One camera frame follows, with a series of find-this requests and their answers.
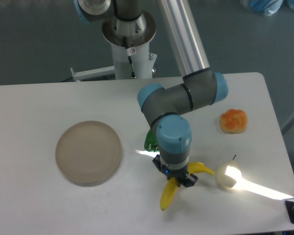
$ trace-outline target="beige plate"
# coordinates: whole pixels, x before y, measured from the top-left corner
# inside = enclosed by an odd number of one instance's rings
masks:
[[[122,155],[118,134],[107,124],[85,121],[60,138],[55,158],[62,173],[81,186],[102,183],[117,168]]]

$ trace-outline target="sticker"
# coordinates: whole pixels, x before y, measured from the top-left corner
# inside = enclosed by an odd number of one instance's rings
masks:
[[[126,54],[127,54],[127,56],[135,55],[136,54],[136,48],[131,47],[131,48],[126,49]]]

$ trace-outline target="white table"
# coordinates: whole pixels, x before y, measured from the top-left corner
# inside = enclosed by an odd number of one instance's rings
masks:
[[[234,154],[243,177],[294,196],[294,175],[264,78],[227,74],[226,100],[184,115],[192,127],[190,161],[215,169]],[[0,235],[244,234],[294,230],[283,201],[225,191],[199,174],[161,211],[167,182],[142,150],[148,124],[136,101],[150,82],[181,78],[0,86]],[[223,133],[227,109],[243,109],[243,134]],[[122,140],[117,172],[104,184],[69,182],[55,162],[60,136],[72,125],[99,120]]]

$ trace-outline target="cable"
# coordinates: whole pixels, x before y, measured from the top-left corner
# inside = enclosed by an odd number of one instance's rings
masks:
[[[127,44],[127,38],[125,36],[123,36],[123,44],[126,50],[129,49],[128,44]],[[131,55],[128,55],[128,61],[132,67],[132,77],[131,78],[136,78],[135,72],[134,72],[134,65],[133,65],[133,61],[132,61],[132,57]]]
[[[70,79],[73,79],[73,77],[69,77],[69,78],[67,78],[67,79],[64,79],[62,82],[67,82],[67,81],[69,81]]]

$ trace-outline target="banana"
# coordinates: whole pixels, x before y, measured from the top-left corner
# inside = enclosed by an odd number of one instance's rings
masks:
[[[203,163],[189,163],[188,164],[188,172],[190,174],[197,174],[206,172],[208,174],[214,175],[214,171],[206,167]]]
[[[165,186],[165,189],[163,190],[163,193],[161,195],[160,199],[160,208],[161,210],[165,210],[169,207],[171,204],[176,192],[177,192],[178,186],[177,181],[175,178],[171,178],[168,180],[167,185]]]
[[[209,169],[206,167],[203,163],[189,163],[188,164],[188,172],[190,174],[197,174],[206,172],[210,175],[214,175],[214,171],[212,169]],[[160,208],[161,210],[165,210],[169,207],[171,202],[173,201],[173,198],[177,192],[178,189],[178,182],[175,178],[170,178],[167,182],[167,185],[165,186],[165,189],[163,190],[163,193],[161,195],[160,199]]]

